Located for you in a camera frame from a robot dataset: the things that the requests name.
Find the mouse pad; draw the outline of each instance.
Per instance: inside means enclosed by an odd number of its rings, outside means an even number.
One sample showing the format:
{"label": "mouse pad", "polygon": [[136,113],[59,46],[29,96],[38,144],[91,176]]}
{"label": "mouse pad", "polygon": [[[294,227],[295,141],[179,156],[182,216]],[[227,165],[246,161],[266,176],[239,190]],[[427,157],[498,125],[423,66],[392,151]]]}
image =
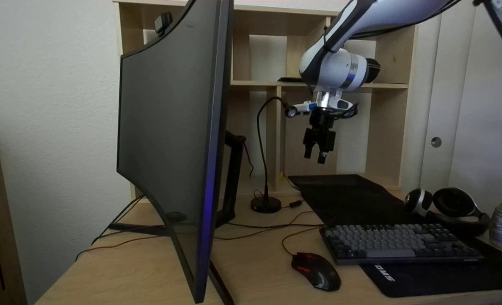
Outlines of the mouse pad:
{"label": "mouse pad", "polygon": [[[334,213],[337,224],[415,224],[423,218],[404,213],[403,202],[358,175],[291,176],[313,210]],[[323,222],[327,213],[317,213]],[[502,252],[475,238],[463,240],[481,251],[478,263],[361,265],[387,297],[416,297],[502,289]]]}

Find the gray keyboard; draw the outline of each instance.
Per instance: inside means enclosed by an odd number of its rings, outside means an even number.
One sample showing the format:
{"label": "gray keyboard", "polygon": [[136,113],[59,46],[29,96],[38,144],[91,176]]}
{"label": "gray keyboard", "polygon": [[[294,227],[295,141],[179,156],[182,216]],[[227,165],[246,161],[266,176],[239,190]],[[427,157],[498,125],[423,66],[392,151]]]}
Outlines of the gray keyboard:
{"label": "gray keyboard", "polygon": [[475,262],[483,258],[441,224],[343,225],[323,227],[320,232],[338,265]]}

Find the wooden desk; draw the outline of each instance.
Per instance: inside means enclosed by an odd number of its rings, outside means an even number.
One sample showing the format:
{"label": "wooden desk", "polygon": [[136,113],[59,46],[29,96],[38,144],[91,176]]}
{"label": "wooden desk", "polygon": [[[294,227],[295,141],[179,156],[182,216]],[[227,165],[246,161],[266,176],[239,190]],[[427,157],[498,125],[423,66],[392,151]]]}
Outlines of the wooden desk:
{"label": "wooden desk", "polygon": [[[281,199],[286,205],[299,197]],[[242,199],[236,204],[234,222],[283,224],[298,213],[310,210],[304,203],[298,208],[262,215],[251,211],[249,199]],[[123,222],[154,225],[160,223],[160,218],[149,203],[139,203]],[[317,224],[320,220],[309,213],[301,216],[299,222]],[[302,228],[272,230],[235,241],[214,241],[212,260],[237,305],[479,305],[502,302],[502,290],[390,299],[381,294],[357,265],[338,266],[341,289],[324,293],[291,268],[291,258],[281,247],[282,238],[298,230]],[[235,237],[255,231],[226,225],[216,230],[216,236]],[[100,239],[95,246],[114,245],[142,236],[117,234]],[[310,251],[330,259],[316,230],[294,236],[286,245],[292,252]],[[193,299],[172,242],[168,237],[160,237],[84,253],[38,301],[38,305],[47,304],[191,305]],[[222,304],[211,282],[204,304]]]}

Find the black monitor screen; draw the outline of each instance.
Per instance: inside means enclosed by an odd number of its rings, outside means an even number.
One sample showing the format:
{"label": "black monitor screen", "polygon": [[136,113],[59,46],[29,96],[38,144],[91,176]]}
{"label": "black monitor screen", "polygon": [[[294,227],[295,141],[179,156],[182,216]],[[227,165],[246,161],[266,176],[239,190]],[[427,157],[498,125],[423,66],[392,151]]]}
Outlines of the black monitor screen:
{"label": "black monitor screen", "polygon": [[[182,11],[160,39],[121,57],[117,171],[168,224],[201,302],[218,205],[232,1],[190,0]],[[171,222],[174,212],[185,220]]]}

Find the door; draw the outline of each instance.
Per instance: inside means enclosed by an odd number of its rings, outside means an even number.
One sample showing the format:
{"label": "door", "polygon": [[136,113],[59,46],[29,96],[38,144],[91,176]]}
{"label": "door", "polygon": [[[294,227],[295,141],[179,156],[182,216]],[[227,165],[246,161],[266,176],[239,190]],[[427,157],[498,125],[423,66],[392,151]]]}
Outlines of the door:
{"label": "door", "polygon": [[490,213],[502,201],[502,41],[485,8],[468,4],[443,17],[421,186],[460,187]]}

